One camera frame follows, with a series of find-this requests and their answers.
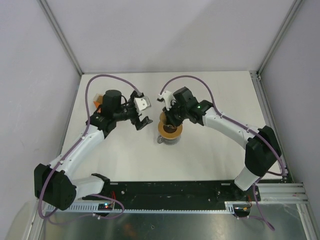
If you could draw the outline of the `brown paper coffee filter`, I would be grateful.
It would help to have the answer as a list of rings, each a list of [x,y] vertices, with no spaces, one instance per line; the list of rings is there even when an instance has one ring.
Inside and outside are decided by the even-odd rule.
[[[165,113],[162,111],[161,114],[159,115],[159,124],[161,126],[166,126],[167,128],[171,128],[171,129],[174,129],[176,128],[175,126],[173,126],[172,124],[170,123],[167,123],[167,117],[165,115]]]

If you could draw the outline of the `clear glass server jug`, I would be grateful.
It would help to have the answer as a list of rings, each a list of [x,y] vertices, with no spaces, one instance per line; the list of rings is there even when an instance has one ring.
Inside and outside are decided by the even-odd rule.
[[[168,145],[168,146],[173,146],[173,145],[176,145],[181,139],[181,136],[178,136],[176,138],[172,138],[172,139],[169,139],[169,138],[165,138],[161,135],[159,135],[157,137],[157,143],[158,144],[165,144],[165,145]]]

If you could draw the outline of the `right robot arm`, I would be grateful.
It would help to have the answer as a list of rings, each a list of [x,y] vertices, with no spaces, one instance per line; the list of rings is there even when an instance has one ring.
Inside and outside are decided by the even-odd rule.
[[[249,188],[269,172],[282,153],[274,130],[269,126],[257,128],[239,123],[214,108],[213,103],[198,101],[187,88],[159,94],[168,125],[179,127],[183,121],[214,129],[238,143],[245,150],[244,167],[234,179],[231,196],[242,201]]]

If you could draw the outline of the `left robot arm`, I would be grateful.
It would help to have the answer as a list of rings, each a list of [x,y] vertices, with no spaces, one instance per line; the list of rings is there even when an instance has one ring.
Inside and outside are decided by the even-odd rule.
[[[35,197],[59,210],[66,210],[74,200],[92,194],[100,200],[107,199],[111,193],[106,184],[107,177],[93,173],[89,177],[74,179],[74,173],[118,122],[130,121],[138,131],[152,123],[147,116],[140,119],[142,112],[151,107],[149,98],[143,93],[133,91],[126,99],[118,90],[107,90],[100,99],[101,103],[72,147],[48,165],[40,163],[34,170]]]

